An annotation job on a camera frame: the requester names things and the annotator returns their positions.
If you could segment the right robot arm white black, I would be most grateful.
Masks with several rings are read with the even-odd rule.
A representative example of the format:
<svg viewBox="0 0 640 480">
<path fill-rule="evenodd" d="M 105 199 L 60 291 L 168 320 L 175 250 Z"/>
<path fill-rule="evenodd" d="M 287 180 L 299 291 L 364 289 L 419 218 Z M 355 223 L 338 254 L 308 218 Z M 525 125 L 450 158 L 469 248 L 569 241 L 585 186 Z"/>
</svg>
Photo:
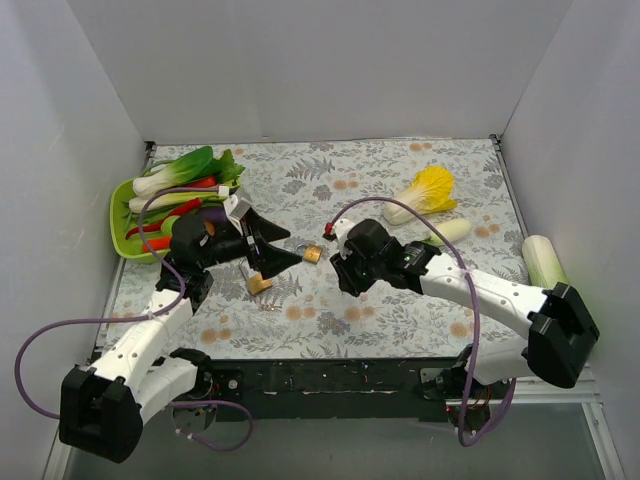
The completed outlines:
<svg viewBox="0 0 640 480">
<path fill-rule="evenodd" d="M 597 343 L 599 330 L 575 288 L 522 285 L 473 270 L 466 272 L 436 247 L 401 244 L 376 220 L 340 219 L 327 238 L 338 244 L 331 263 L 341 291 L 354 297 L 377 281 L 400 290 L 436 297 L 496 320 L 516 338 L 465 348 L 452 373 L 454 389 L 475 397 L 490 384 L 528 376 L 559 388 L 575 386 Z"/>
</svg>

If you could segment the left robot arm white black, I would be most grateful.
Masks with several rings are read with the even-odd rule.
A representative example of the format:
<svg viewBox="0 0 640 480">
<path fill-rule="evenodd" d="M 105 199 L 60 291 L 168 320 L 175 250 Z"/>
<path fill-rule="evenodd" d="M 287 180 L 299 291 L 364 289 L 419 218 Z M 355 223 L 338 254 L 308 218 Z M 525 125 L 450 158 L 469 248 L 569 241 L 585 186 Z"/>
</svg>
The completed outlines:
<svg viewBox="0 0 640 480">
<path fill-rule="evenodd" d="M 206 354 L 179 350 L 163 359 L 161 350 L 208 296 L 210 267 L 245 258 L 263 278 L 275 277 L 302 260 L 275 245 L 290 235 L 254 210 L 214 227 L 195 214 L 179 217 L 141 320 L 98 360 L 64 378 L 60 441 L 121 463 L 136 448 L 144 425 L 165 407 L 218 405 L 214 391 L 221 382 L 211 373 Z"/>
</svg>

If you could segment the small brass padlock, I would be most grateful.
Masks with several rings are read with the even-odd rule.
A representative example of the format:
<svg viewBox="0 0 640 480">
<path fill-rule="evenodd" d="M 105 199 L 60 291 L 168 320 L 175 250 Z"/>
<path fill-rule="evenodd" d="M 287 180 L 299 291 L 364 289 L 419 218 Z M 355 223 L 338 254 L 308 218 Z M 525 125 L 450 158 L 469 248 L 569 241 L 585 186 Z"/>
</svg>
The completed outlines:
<svg viewBox="0 0 640 480">
<path fill-rule="evenodd" d="M 304 262 L 316 265 L 322 258 L 323 249 L 314 244 L 299 244 L 295 247 L 295 253 L 298 254 Z"/>
</svg>

